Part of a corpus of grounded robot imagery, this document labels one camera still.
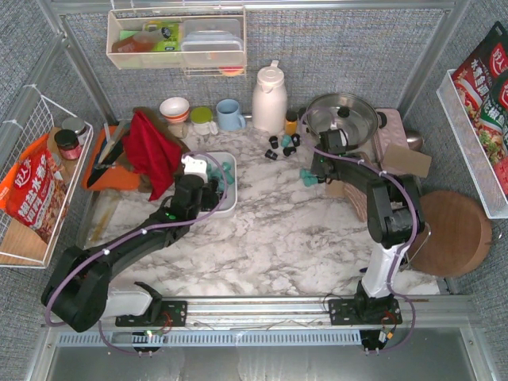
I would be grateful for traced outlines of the white storage basket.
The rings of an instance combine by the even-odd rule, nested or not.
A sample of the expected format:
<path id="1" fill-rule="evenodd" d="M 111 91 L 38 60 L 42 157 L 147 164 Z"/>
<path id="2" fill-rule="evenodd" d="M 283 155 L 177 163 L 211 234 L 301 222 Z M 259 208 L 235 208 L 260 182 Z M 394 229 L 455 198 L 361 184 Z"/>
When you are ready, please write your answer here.
<path id="1" fill-rule="evenodd" d="M 211 217 L 223 218 L 232 217 L 234 210 L 237 206 L 237 160 L 228 152 L 188 152 L 187 156 L 193 156 L 195 159 L 205 160 L 208 168 L 219 168 L 221 170 L 221 179 L 211 179 L 217 181 L 217 195 L 219 198 L 224 197 L 224 201 L 218 209 L 211 215 Z M 222 163 L 228 162 L 231 164 L 231 175 L 234 176 L 234 184 L 228 185 L 225 178 L 225 173 L 222 170 Z"/>

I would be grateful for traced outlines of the pink striped cloth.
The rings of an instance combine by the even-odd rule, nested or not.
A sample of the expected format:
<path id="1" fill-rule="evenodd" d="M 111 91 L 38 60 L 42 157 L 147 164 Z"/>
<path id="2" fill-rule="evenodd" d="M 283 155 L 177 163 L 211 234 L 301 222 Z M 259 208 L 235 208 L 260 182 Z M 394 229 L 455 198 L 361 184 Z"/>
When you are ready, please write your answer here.
<path id="1" fill-rule="evenodd" d="M 360 222 L 368 220 L 367 196 L 353 185 L 346 183 L 344 185 L 345 197 L 350 201 L 352 207 L 356 211 L 356 215 Z"/>

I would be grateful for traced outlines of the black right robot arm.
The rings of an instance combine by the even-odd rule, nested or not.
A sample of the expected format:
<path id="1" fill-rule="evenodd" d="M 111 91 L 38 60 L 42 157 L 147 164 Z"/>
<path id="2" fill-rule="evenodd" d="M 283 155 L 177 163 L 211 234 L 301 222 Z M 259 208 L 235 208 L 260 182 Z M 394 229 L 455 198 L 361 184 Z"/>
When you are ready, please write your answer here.
<path id="1" fill-rule="evenodd" d="M 352 185 L 367 198 L 367 225 L 374 248 L 355 294 L 356 309 L 366 314 L 390 306 L 402 258 L 425 225 L 416 180 L 412 175 L 390 175 L 361 156 L 348 155 L 340 129 L 320 133 L 319 140 L 313 147 L 311 171 L 320 179 Z"/>

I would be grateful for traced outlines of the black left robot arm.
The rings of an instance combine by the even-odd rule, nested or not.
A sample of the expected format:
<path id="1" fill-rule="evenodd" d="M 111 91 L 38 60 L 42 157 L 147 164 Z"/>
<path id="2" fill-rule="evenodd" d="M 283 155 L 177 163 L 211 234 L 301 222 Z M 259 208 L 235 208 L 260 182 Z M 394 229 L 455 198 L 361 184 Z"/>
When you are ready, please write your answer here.
<path id="1" fill-rule="evenodd" d="M 110 282 L 146 255 L 184 237 L 190 227 L 210 216 L 204 206 L 220 207 L 218 181 L 205 182 L 198 175 L 184 175 L 175 193 L 135 229 L 93 248 L 71 246 L 63 251 L 41 295 L 47 325 L 67 324 L 82 333 L 93 327 L 106 311 Z"/>

